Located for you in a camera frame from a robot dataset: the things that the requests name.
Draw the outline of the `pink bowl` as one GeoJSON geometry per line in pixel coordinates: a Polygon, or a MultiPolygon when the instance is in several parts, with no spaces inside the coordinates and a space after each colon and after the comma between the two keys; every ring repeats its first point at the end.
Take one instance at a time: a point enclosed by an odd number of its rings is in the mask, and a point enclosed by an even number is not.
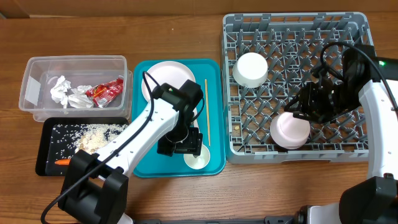
{"type": "Polygon", "coordinates": [[[283,112],[272,120],[270,133],[273,141],[280,147],[298,149],[307,142],[310,123],[294,118],[293,113],[283,112]]]}

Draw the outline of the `black plastic tray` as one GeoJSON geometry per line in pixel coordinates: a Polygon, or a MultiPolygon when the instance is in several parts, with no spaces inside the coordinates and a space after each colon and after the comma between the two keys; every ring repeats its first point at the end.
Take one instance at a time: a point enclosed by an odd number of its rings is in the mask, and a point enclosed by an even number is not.
{"type": "Polygon", "coordinates": [[[93,154],[128,126],[125,118],[49,118],[44,122],[35,172],[39,176],[63,176],[78,151],[93,154]]]}

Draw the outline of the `clear plastic bin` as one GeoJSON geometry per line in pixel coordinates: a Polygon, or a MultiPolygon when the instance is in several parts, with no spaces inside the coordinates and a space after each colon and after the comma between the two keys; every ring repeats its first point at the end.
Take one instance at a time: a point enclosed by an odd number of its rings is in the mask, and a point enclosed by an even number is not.
{"type": "Polygon", "coordinates": [[[35,121],[50,117],[123,117],[130,118],[132,104],[132,73],[122,55],[68,55],[32,57],[21,84],[19,109],[33,114],[35,121]],[[60,77],[80,85],[96,86],[118,78],[124,80],[123,92],[108,106],[99,108],[63,107],[53,101],[50,89],[60,77]]]}

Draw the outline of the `spilled rice and nuts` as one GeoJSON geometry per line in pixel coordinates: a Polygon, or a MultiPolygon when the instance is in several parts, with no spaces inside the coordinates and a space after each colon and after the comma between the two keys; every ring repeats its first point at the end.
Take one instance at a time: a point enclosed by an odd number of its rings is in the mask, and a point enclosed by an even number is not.
{"type": "Polygon", "coordinates": [[[126,128],[126,124],[56,124],[52,128],[50,148],[62,159],[71,158],[79,150],[92,154],[126,128]]]}

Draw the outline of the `pink white plate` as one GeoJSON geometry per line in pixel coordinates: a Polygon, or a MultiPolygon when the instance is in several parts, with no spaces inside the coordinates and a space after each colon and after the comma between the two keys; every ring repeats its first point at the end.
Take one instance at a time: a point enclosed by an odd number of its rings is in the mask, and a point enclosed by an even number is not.
{"type": "Polygon", "coordinates": [[[167,83],[179,89],[187,80],[196,82],[193,72],[184,64],[176,61],[159,62],[146,72],[159,84],[167,83]]]}

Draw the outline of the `white bowl with nuts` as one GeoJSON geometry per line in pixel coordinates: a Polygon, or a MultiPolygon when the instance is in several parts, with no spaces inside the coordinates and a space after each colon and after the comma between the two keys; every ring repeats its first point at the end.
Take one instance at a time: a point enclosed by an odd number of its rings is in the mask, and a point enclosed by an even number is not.
{"type": "Polygon", "coordinates": [[[234,64],[232,75],[239,85],[257,88],[267,80],[267,60],[255,52],[243,54],[234,64]]]}

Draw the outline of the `orange carrot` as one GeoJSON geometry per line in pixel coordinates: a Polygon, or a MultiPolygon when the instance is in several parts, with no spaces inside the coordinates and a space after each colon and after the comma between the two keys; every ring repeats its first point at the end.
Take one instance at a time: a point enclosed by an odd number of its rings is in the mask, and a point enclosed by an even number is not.
{"type": "Polygon", "coordinates": [[[59,165],[59,166],[68,166],[70,161],[71,161],[71,159],[60,159],[60,160],[55,161],[55,164],[59,165]]]}

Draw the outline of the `wooden chopstick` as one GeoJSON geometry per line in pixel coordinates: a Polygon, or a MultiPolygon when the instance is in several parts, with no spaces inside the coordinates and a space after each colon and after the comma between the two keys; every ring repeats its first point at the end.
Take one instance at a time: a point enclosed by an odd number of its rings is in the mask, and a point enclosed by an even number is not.
{"type": "Polygon", "coordinates": [[[205,103],[206,103],[206,123],[208,132],[208,145],[211,146],[210,111],[208,101],[208,80],[205,79],[205,103]]]}

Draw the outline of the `small white round cup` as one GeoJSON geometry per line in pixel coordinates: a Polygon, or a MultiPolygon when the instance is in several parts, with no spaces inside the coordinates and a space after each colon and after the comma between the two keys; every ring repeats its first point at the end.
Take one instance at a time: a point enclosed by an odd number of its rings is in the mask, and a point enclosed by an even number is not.
{"type": "Polygon", "coordinates": [[[186,165],[190,168],[195,170],[203,169],[208,165],[210,161],[210,151],[204,144],[202,144],[199,156],[194,156],[193,154],[185,154],[183,158],[186,165]]]}

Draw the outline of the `teal plastic tray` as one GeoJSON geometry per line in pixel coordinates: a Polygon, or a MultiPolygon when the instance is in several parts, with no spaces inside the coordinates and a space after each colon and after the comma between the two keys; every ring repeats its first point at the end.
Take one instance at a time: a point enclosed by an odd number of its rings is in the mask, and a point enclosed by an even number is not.
{"type": "Polygon", "coordinates": [[[196,82],[205,93],[205,79],[208,80],[208,100],[210,111],[211,146],[208,145],[206,108],[198,117],[198,127],[203,134],[203,144],[210,151],[210,161],[203,169],[195,170],[186,165],[182,154],[172,157],[157,153],[154,146],[134,169],[134,175],[141,178],[189,177],[216,175],[226,164],[226,132],[224,104],[219,65],[212,59],[185,59],[178,62],[186,65],[194,74],[196,82]]]}

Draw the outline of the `grey dishwasher rack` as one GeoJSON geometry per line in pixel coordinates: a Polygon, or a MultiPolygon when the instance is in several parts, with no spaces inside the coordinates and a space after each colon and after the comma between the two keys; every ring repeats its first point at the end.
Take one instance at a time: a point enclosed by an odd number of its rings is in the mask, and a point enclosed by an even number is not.
{"type": "Polygon", "coordinates": [[[227,14],[223,18],[222,79],[226,120],[226,158],[232,164],[276,164],[287,161],[362,162],[368,159],[366,123],[362,109],[334,123],[310,127],[307,142],[287,150],[276,145],[271,121],[299,89],[313,80],[311,69],[320,57],[342,68],[342,47],[322,48],[335,41],[373,43],[366,16],[360,12],[227,14]],[[268,77],[257,88],[233,78],[237,59],[248,52],[261,54],[268,77]]]}

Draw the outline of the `red snack wrapper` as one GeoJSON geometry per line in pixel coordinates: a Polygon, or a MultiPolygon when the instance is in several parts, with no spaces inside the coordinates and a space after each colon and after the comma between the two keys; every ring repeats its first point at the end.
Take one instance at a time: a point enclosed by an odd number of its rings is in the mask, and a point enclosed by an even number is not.
{"type": "Polygon", "coordinates": [[[85,95],[99,107],[107,107],[123,92],[124,80],[117,78],[113,81],[96,85],[85,92],[85,95]]]}

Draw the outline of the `small white tissue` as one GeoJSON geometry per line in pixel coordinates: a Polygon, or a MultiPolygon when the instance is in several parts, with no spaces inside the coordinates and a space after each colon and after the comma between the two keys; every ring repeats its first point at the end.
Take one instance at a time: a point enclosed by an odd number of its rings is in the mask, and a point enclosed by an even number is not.
{"type": "Polygon", "coordinates": [[[71,88],[71,82],[66,80],[62,75],[58,78],[55,86],[50,90],[52,100],[56,103],[60,103],[64,109],[68,106],[67,92],[71,88]]]}

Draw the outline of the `large white tissue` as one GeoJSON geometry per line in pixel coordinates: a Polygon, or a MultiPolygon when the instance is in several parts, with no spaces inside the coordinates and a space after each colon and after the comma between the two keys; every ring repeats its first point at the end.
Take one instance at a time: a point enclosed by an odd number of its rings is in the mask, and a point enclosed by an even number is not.
{"type": "Polygon", "coordinates": [[[72,88],[72,94],[68,96],[68,103],[73,108],[92,108],[93,101],[86,95],[86,92],[91,89],[91,85],[80,85],[72,88]]]}

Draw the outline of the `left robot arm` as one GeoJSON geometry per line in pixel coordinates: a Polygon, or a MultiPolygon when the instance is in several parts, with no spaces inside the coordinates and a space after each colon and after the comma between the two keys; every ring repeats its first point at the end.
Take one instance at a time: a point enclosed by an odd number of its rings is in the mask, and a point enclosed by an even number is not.
{"type": "Polygon", "coordinates": [[[152,147],[166,156],[200,155],[203,135],[191,123],[202,98],[200,85],[190,80],[179,89],[155,87],[145,109],[116,139],[94,154],[72,157],[58,207],[80,223],[132,223],[125,213],[129,176],[152,147]]]}

